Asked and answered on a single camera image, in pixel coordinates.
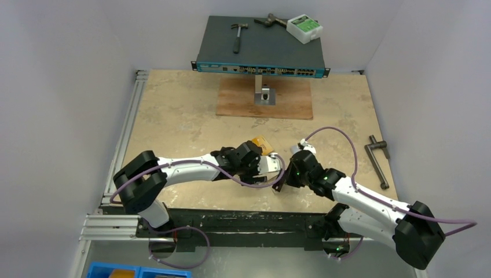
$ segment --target yellow object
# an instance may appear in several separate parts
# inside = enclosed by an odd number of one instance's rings
[[[252,139],[251,141],[262,149],[262,155],[268,155],[274,151],[273,147],[266,141],[266,139],[262,135]]]
[[[133,270],[124,270],[124,269],[115,269],[112,271],[109,278],[134,278],[135,271]]]

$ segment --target gray wall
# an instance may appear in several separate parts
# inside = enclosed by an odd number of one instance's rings
[[[0,272],[65,278],[134,73],[97,1],[1,6]]]
[[[131,63],[138,68],[190,69],[208,16],[292,18],[324,26],[324,60],[335,71],[364,69],[402,0],[104,0],[102,5]]]
[[[490,14],[485,0],[406,0],[367,68],[400,199],[479,223],[447,238],[431,277],[491,273]]]

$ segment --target hammer handle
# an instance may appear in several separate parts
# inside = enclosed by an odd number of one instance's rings
[[[237,54],[240,51],[240,37],[235,38],[235,42],[233,44],[233,52]]]

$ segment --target metal base plate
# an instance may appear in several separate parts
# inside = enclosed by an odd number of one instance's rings
[[[262,93],[254,93],[254,104],[276,105],[276,90],[273,88],[263,88],[262,91]]]

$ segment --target beige tabletop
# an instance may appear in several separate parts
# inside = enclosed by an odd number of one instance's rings
[[[385,196],[397,198],[389,163],[383,152],[376,151],[376,157],[390,184],[387,190],[380,188],[380,181],[364,149],[364,145],[370,143],[369,135],[382,139],[365,76],[331,74],[329,78],[311,79],[313,120],[216,116],[219,81],[229,76],[152,70],[124,163],[146,150],[153,150],[157,156],[165,158],[196,157],[221,147],[238,147],[258,135],[263,135],[287,160],[291,156],[290,147],[300,139],[319,127],[335,126],[344,130],[357,148],[357,182]],[[325,168],[333,167],[351,175],[353,153],[341,134],[324,130],[312,137],[309,143],[315,146],[316,158]],[[316,196],[309,188],[284,186],[281,192],[274,192],[272,188],[247,188],[230,180],[173,185],[160,193],[159,200],[169,207],[190,209],[315,213],[327,212],[335,204]]]

